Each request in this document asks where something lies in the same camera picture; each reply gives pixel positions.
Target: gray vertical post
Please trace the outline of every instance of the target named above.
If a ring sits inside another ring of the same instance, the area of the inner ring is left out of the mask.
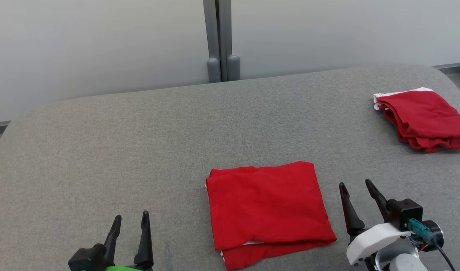
[[[222,81],[240,80],[240,57],[232,55],[231,0],[218,0]]]
[[[216,21],[215,0],[203,0],[203,9],[205,13],[208,55],[210,57],[206,62],[208,68],[208,81],[210,83],[221,82],[220,47],[218,46],[218,24]]]

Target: gray fabric tabletop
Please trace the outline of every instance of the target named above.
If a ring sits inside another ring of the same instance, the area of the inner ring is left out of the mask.
[[[115,262],[137,252],[143,210],[155,271],[224,270],[213,250],[205,178],[212,168],[310,161],[337,242],[265,259],[257,270],[340,271],[348,236],[338,183],[367,226],[382,223],[369,178],[414,199],[460,270],[460,151],[423,154],[397,140],[372,94],[428,87],[460,112],[460,91],[418,65],[359,67],[54,103],[11,122],[0,141],[0,271],[69,270],[123,216]],[[429,270],[448,269],[438,252]]]

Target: black round motor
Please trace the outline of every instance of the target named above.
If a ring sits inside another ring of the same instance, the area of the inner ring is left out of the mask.
[[[437,225],[434,221],[432,220],[426,220],[422,221],[422,224],[425,226],[429,227],[432,231],[437,236],[437,244],[440,247],[443,247],[443,233],[439,225]],[[434,244],[429,244],[425,249],[422,249],[425,252],[437,250],[436,246]]]

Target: red cloth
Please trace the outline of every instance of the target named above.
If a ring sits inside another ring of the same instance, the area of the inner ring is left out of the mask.
[[[460,115],[434,91],[406,91],[377,98],[401,142],[423,152],[460,149]]]
[[[312,163],[213,169],[206,185],[215,250],[228,271],[337,240]],[[250,241],[263,243],[243,245]]]

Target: white wall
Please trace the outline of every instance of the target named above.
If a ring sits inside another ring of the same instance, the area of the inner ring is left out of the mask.
[[[0,0],[0,122],[51,101],[208,82],[202,0]]]
[[[460,62],[460,0],[232,0],[241,78]]]

